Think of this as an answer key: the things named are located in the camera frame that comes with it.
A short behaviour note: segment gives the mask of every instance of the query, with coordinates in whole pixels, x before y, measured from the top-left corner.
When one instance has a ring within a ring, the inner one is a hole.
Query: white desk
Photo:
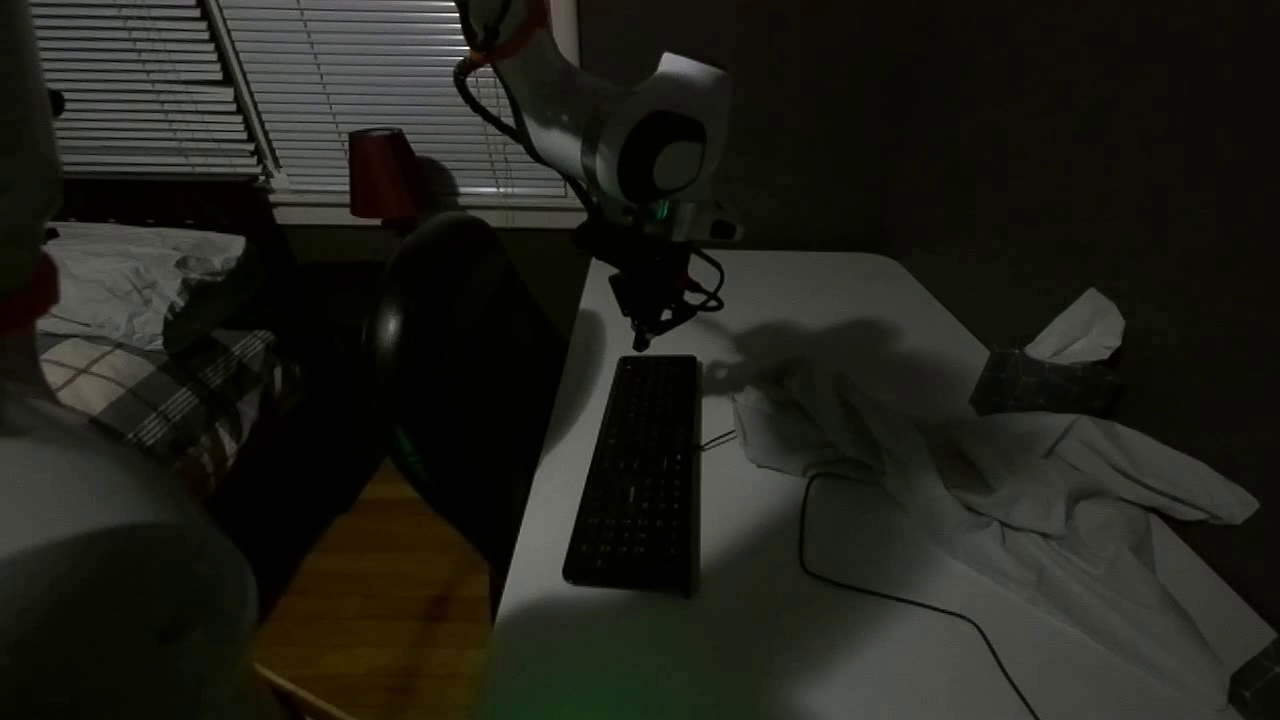
[[[652,352],[692,352],[732,384],[804,344],[848,348],[852,364],[884,372],[880,388],[896,392],[888,396],[896,408],[968,416],[968,388],[988,348],[900,264],[852,252],[720,252],[720,260],[728,308],[660,336]],[[612,364],[628,348],[632,332],[612,304],[608,268],[596,264],[508,572],[480,716],[1028,716],[972,628],[808,580],[796,564],[804,480],[752,468],[740,444],[704,452],[696,596],[564,584],[560,564]],[[712,392],[704,436],[728,428],[732,400]],[[852,528],[852,556],[836,564],[872,572],[848,580],[908,564],[908,540],[892,540],[892,524],[868,516],[868,504],[824,500],[820,508],[836,512],[824,516],[828,524]],[[1220,656],[1244,664],[1264,648],[1272,632],[1172,532],[1160,556],[1176,568]],[[1140,688],[1132,668],[948,564],[920,560],[904,592],[976,616],[1040,716],[1148,716],[1152,708],[1188,716],[1176,696]]]

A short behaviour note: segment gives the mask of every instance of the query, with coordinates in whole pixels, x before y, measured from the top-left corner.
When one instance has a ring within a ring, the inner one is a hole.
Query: plaid blanket
[[[208,332],[176,356],[40,336],[40,364],[60,404],[152,456],[196,496],[220,484],[264,400],[280,392],[268,332]]]

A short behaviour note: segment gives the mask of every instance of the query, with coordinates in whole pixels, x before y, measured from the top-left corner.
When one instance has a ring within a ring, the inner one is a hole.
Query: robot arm
[[[556,168],[588,208],[584,248],[612,264],[612,292],[636,328],[636,352],[696,312],[720,308],[720,264],[676,244],[676,208],[692,204],[728,136],[728,76],[712,64],[664,52],[636,84],[608,84],[564,60],[548,24],[548,0],[460,0],[472,52],[456,68],[464,100]],[[516,124],[496,120],[468,96],[468,76],[492,68]]]
[[[512,96],[512,140],[612,216],[652,212],[708,188],[728,124],[728,76],[664,52],[636,84],[608,84],[564,60],[548,0],[460,0],[472,56]]]

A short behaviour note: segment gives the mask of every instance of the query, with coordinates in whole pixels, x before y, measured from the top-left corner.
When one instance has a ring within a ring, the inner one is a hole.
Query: window blinds
[[[260,176],[200,0],[32,0],[64,176]]]
[[[456,88],[452,0],[220,0],[280,172],[276,204],[348,204],[348,132],[404,128],[472,208],[568,208],[556,172],[484,128]],[[504,108],[496,80],[480,100]]]

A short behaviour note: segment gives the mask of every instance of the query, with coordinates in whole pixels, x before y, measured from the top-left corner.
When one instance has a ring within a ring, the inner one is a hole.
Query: keyboard
[[[700,368],[624,356],[576,508],[564,580],[692,592],[700,516]]]

